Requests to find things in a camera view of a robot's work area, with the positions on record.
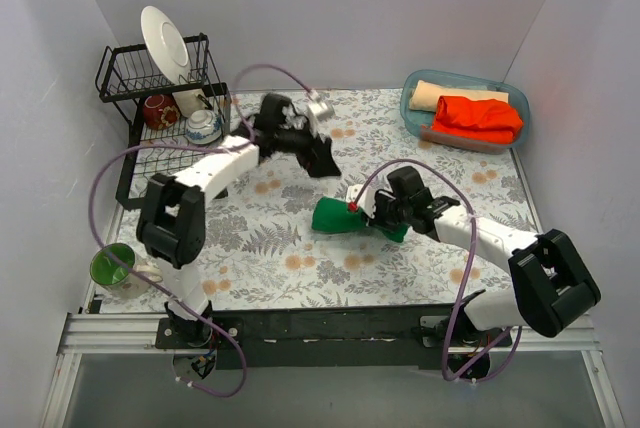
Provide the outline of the green t shirt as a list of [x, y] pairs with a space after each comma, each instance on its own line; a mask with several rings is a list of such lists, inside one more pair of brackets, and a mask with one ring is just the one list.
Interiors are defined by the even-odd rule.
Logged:
[[352, 212], [345, 201], [322, 197], [315, 205], [311, 219], [311, 230], [324, 234], [348, 234], [375, 229], [388, 240], [402, 243], [409, 230], [406, 225], [394, 229], [375, 225], [361, 209]]

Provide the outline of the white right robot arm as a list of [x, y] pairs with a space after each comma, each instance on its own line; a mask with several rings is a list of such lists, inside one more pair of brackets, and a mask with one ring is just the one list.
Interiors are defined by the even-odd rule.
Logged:
[[433, 196], [411, 166], [392, 171], [387, 181], [387, 190], [362, 186], [351, 195], [370, 226], [387, 233], [411, 228], [511, 278], [509, 288], [472, 294], [452, 310], [450, 331], [460, 343], [475, 345], [492, 329], [515, 326], [553, 338], [600, 302], [599, 287], [564, 232], [539, 234], [478, 217], [459, 200]]

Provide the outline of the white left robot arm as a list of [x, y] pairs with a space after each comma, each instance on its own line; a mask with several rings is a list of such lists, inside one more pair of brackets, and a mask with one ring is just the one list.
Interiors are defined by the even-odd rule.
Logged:
[[205, 346], [214, 332], [211, 303], [194, 265], [206, 241], [208, 204], [275, 153], [294, 155], [312, 178], [339, 177], [332, 140], [318, 131], [333, 114], [315, 91], [302, 112], [290, 98], [268, 93], [258, 112], [211, 153], [174, 175], [149, 180], [136, 237], [162, 273], [171, 330], [188, 346]]

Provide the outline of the white blue teapot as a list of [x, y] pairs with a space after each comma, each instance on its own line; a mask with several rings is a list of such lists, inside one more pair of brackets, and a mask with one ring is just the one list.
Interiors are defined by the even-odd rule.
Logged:
[[195, 111], [186, 121], [185, 136], [196, 145], [208, 145], [222, 135], [222, 119], [212, 110]]

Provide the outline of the clear blue plastic bin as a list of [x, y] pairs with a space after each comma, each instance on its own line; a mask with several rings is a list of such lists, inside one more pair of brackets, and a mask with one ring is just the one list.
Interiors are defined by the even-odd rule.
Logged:
[[[510, 144], [496, 144], [464, 137], [456, 137], [439, 132], [433, 132], [431, 125], [435, 114], [409, 108], [410, 99], [419, 81], [424, 81], [446, 88], [488, 90], [492, 95], [506, 94], [509, 104], [518, 112], [524, 122], [518, 136]], [[456, 73], [423, 69], [413, 72], [405, 81], [400, 100], [400, 113], [408, 132], [424, 141], [448, 145], [455, 148], [476, 152], [499, 154], [506, 150], [519, 147], [529, 134], [531, 113], [526, 96], [517, 88], [498, 81], [476, 78]]]

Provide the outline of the white cup in rack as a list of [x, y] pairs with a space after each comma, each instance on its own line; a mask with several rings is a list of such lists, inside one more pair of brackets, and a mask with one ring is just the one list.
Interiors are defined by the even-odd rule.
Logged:
[[202, 88], [174, 91], [172, 93], [181, 115], [185, 118], [190, 118], [197, 111], [212, 111], [214, 109], [213, 95], [214, 89], [211, 83], [205, 83]]

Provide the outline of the floral table mat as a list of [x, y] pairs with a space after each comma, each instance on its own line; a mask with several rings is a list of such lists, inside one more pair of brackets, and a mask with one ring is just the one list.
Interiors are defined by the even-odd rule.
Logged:
[[418, 161], [436, 196], [466, 196], [475, 212], [533, 231], [535, 215], [510, 152], [496, 155], [422, 141], [400, 113], [399, 90], [326, 93], [335, 115], [331, 136], [338, 179], [313, 180], [289, 155], [277, 155], [237, 179], [207, 211], [197, 258], [202, 286], [217, 309], [373, 306], [452, 302], [459, 290], [499, 291], [502, 269], [463, 250], [409, 233], [395, 243], [375, 230], [326, 235], [311, 230], [322, 197], [349, 186], [384, 185], [386, 161]]

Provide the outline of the red floral bowl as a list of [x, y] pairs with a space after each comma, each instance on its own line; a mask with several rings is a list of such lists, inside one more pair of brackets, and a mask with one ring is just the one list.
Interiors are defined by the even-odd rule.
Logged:
[[143, 103], [142, 113], [146, 125], [156, 131], [171, 127], [181, 118], [179, 108], [170, 94], [147, 97]]

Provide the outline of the beige rolled t shirt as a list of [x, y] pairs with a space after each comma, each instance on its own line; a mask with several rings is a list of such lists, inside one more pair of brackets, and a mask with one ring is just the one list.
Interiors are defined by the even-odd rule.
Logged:
[[442, 96], [464, 97], [472, 101], [495, 99], [505, 103], [509, 102], [509, 94], [505, 92], [451, 88], [419, 80], [409, 99], [409, 109], [435, 112], [438, 100]]

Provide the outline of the orange rolled t shirt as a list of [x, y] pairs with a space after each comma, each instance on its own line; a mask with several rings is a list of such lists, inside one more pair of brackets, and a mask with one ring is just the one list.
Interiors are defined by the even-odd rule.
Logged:
[[500, 145], [513, 143], [523, 127], [517, 110], [507, 102], [461, 96], [441, 96], [431, 125], [435, 132]]

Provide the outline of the white plate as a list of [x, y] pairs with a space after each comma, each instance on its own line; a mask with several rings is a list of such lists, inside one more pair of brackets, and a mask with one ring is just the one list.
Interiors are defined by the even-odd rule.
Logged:
[[140, 26], [147, 50], [162, 74], [174, 85], [186, 84], [190, 74], [190, 57], [184, 39], [160, 9], [146, 6]]

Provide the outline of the green floral mug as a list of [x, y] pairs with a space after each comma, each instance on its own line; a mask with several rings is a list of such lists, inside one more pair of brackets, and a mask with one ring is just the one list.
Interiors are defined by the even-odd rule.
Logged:
[[125, 243], [113, 243], [101, 249], [92, 259], [92, 280], [120, 299], [143, 295], [150, 285], [136, 276], [141, 273], [154, 283], [163, 281], [161, 270]]

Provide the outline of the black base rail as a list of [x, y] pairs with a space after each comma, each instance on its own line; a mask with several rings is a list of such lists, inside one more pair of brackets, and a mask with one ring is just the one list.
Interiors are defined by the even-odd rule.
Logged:
[[436, 370], [441, 346], [424, 329], [450, 303], [375, 307], [214, 311], [250, 368], [408, 366]]

